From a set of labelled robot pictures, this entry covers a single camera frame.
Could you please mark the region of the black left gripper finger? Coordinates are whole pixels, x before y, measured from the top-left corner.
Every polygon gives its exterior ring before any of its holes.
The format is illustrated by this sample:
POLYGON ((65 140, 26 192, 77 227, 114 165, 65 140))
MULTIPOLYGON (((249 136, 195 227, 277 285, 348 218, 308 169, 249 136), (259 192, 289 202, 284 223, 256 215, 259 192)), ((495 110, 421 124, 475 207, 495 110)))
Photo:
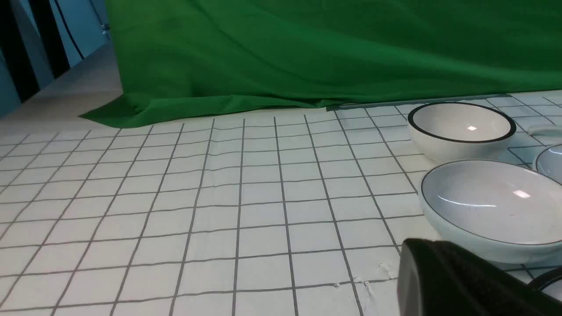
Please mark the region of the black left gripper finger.
POLYGON ((449 241, 402 244, 397 301, 402 316, 559 316, 561 302, 449 241))

